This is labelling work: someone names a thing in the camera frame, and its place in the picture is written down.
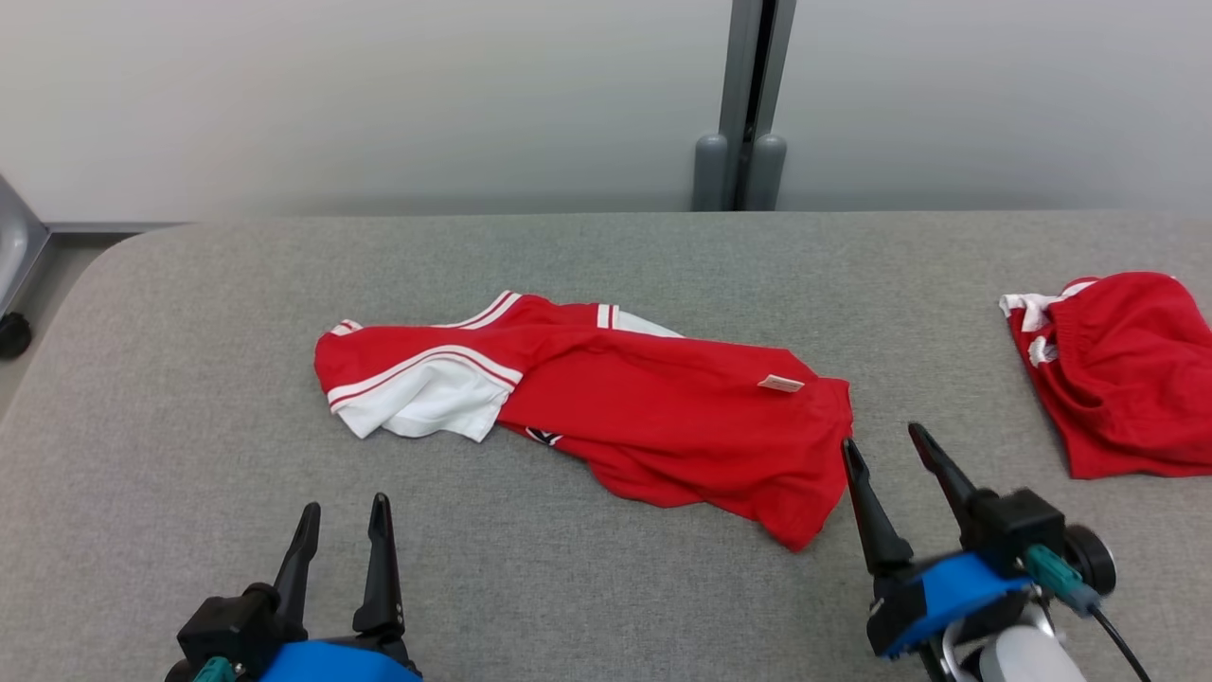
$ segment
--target green cable connector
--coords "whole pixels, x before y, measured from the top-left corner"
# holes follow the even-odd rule
[[[1036,583],[1056,594],[1058,600],[1082,618],[1090,618],[1092,609],[1102,603],[1098,592],[1086,585],[1081,574],[1044,545],[1027,549],[1023,567]]]
[[[198,671],[194,682],[235,682],[235,670],[228,659],[215,657]]]

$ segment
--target garment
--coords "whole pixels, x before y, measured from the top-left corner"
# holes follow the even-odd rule
[[[441,326],[342,322],[316,376],[359,437],[494,422],[583,459],[607,489],[670,508],[709,502],[793,551],[846,486],[848,386],[789,351],[684,338],[617,305],[505,292]]]
[[[1174,277],[1084,277],[1001,308],[1074,478],[1212,474],[1212,329]]]

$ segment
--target clothing tag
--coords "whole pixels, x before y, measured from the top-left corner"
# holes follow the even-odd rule
[[[774,377],[773,374],[766,376],[766,379],[761,380],[758,386],[762,389],[773,389],[774,391],[783,391],[787,394],[795,394],[800,389],[804,389],[802,382],[796,382],[794,379],[785,379],[783,377]]]

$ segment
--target white wall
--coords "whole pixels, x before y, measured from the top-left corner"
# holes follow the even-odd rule
[[[1212,206],[1207,0],[800,0],[778,207]]]
[[[730,0],[0,2],[44,220],[681,210]]]

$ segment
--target gray fabric tablecloth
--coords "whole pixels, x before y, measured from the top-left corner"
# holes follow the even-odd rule
[[[997,309],[1160,269],[1212,304],[1212,222],[1125,213],[574,214],[188,225],[104,253],[0,425],[0,678],[159,680],[207,596],[273,580],[324,506],[307,627],[349,631],[371,497],[393,502],[427,680],[922,680],[873,658],[850,503],[791,555],[708,505],[613,498],[498,431],[355,439],[311,372],[342,317],[434,323],[503,288],[784,346],[852,383],[856,437],[919,556],[957,531],[905,435],[979,485],[1031,487],[1114,549],[1107,611],[1154,680],[1212,664],[1212,481],[1067,476]],[[1090,680],[1132,680],[1060,617]]]

